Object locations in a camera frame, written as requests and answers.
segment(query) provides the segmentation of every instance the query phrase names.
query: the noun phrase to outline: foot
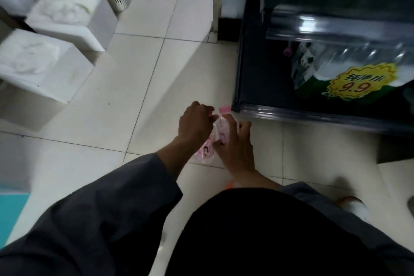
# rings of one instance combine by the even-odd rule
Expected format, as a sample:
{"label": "foot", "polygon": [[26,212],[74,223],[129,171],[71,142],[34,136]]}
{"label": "foot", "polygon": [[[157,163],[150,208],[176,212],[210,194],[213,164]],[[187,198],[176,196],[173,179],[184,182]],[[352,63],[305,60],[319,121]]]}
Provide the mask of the foot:
{"label": "foot", "polygon": [[354,214],[356,217],[359,217],[361,220],[365,221],[366,223],[369,222],[369,212],[366,208],[365,204],[358,198],[354,196],[347,196],[342,199],[339,199],[336,202],[337,205],[342,207],[347,212]]}

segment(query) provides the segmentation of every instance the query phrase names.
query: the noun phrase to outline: gray sleeve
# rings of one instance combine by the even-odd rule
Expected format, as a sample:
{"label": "gray sleeve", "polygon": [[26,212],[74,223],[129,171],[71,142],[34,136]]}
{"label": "gray sleeve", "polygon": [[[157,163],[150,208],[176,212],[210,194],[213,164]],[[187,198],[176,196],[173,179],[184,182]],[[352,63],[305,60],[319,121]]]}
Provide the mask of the gray sleeve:
{"label": "gray sleeve", "polygon": [[384,261],[394,275],[414,275],[414,254],[411,251],[354,214],[344,211],[306,183],[287,185],[282,192],[307,203],[346,232],[359,237],[370,251]]}
{"label": "gray sleeve", "polygon": [[165,217],[181,197],[157,154],[137,158],[49,207],[0,250],[1,274],[147,273]]}

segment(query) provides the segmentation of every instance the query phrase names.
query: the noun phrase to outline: price sticker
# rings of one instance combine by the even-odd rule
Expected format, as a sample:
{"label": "price sticker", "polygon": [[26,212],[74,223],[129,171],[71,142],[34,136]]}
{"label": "price sticker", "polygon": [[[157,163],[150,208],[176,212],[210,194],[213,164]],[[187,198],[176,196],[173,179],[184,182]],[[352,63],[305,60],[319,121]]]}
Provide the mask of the price sticker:
{"label": "price sticker", "polygon": [[397,78],[395,64],[382,63],[350,68],[330,81],[328,94],[341,98],[361,98]]}

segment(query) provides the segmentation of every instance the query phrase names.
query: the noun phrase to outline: blue object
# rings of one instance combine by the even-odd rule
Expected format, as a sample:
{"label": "blue object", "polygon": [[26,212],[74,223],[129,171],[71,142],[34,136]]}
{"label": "blue object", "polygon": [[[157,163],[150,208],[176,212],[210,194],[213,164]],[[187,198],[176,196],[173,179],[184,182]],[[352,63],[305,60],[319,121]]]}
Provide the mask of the blue object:
{"label": "blue object", "polygon": [[29,196],[24,192],[0,191],[0,248],[6,244]]}

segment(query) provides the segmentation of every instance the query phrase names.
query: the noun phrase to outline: person's left hand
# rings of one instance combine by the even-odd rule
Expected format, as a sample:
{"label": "person's left hand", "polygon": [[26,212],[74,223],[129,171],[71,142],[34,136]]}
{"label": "person's left hand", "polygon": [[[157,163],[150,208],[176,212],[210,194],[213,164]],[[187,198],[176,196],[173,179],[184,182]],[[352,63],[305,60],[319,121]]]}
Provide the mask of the person's left hand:
{"label": "person's left hand", "polygon": [[178,139],[189,143],[197,151],[210,136],[213,122],[219,116],[212,115],[213,106],[200,105],[194,101],[180,118]]}

